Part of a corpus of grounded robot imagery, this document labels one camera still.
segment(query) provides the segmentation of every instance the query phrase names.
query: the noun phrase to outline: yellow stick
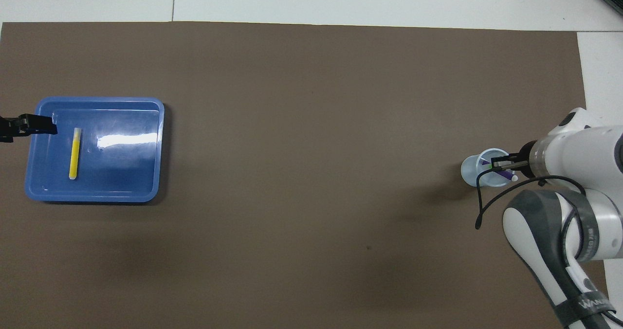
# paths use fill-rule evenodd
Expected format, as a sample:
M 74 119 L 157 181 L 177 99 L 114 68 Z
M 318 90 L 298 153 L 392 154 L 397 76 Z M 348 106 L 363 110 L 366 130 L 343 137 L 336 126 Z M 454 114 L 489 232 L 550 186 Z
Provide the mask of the yellow stick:
M 80 153 L 80 134 L 82 130 L 80 128 L 73 129 L 73 143 L 72 143 L 72 159 L 69 161 L 69 179 L 75 180 L 78 176 L 78 154 Z

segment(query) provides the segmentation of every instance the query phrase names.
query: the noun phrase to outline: brown surface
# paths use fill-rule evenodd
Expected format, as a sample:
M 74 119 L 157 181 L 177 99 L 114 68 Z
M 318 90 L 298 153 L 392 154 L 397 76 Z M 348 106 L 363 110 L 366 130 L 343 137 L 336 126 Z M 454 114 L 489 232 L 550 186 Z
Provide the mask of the brown surface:
M 0 145 L 2 328 L 558 327 L 458 165 L 584 104 L 574 33 L 5 23 L 0 94 L 167 105 L 149 205 L 30 201 Z

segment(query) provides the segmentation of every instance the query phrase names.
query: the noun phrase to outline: robotic arm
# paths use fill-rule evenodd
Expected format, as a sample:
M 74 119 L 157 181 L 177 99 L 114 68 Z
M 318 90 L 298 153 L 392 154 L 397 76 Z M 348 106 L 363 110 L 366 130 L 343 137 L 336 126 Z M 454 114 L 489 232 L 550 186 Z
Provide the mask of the robotic arm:
M 501 160 L 523 164 L 528 178 L 564 176 L 585 188 L 583 195 L 547 179 L 561 189 L 522 191 L 504 212 L 504 232 L 563 327 L 618 327 L 614 308 L 578 262 L 623 257 L 623 126 L 604 127 L 576 108 L 548 136 Z
M 0 143 L 13 143 L 13 137 L 26 137 L 41 133 L 58 133 L 51 117 L 33 114 L 21 114 L 16 118 L 0 116 Z

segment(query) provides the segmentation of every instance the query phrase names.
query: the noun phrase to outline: transparent cup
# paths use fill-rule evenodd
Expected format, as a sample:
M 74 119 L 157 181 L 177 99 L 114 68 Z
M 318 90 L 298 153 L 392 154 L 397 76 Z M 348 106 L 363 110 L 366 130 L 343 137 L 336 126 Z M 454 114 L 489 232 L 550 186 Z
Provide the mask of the transparent cup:
M 502 149 L 493 147 L 481 152 L 478 155 L 472 155 L 465 159 L 461 164 L 461 176 L 466 183 L 472 187 L 476 187 L 476 177 L 487 169 L 491 168 L 491 158 L 506 156 L 507 152 Z M 506 170 L 501 172 L 490 172 L 480 178 L 481 187 L 504 187 L 512 181 L 518 180 L 514 171 Z

